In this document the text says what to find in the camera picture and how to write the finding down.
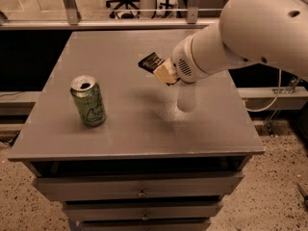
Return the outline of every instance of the drawer handle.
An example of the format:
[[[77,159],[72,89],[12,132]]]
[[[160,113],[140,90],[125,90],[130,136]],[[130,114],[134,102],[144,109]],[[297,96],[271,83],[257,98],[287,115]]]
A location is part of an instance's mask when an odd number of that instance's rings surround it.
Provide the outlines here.
[[[143,189],[143,188],[141,188],[141,192],[138,192],[138,193],[137,193],[137,196],[138,196],[138,197],[146,197],[146,193],[144,192],[144,189]]]
[[[150,218],[146,215],[146,213],[144,213],[144,215],[141,218],[141,220],[150,220]]]

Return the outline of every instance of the metal bracket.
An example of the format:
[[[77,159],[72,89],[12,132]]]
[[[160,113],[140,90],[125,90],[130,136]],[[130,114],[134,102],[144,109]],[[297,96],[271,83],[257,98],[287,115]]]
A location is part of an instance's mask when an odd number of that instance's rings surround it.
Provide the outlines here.
[[[66,10],[67,21],[70,25],[78,24],[81,16],[78,13],[75,0],[64,0],[64,6]]]
[[[198,8],[200,0],[187,0],[187,22],[195,24],[198,19]]]
[[[0,11],[0,26],[2,26],[4,23],[6,23],[8,20],[7,16]]]

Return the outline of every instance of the can lid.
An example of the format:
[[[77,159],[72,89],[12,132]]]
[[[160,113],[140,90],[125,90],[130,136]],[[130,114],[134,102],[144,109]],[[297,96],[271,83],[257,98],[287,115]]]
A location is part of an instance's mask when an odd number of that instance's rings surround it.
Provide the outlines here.
[[[81,75],[73,79],[70,86],[76,91],[90,90],[95,85],[95,79],[89,75]]]

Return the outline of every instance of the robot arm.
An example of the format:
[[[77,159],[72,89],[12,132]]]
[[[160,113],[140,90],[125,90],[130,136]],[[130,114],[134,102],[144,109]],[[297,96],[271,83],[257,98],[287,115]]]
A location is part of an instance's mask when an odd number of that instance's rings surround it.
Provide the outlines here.
[[[218,23],[178,43],[184,82],[260,63],[308,81],[308,6],[299,0],[229,0]]]

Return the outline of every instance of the green can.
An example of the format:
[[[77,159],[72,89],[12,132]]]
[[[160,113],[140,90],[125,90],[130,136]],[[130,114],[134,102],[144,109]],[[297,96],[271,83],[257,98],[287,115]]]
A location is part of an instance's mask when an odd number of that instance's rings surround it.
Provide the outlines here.
[[[80,118],[88,126],[98,126],[106,119],[99,85],[89,75],[81,75],[71,82],[70,93]]]

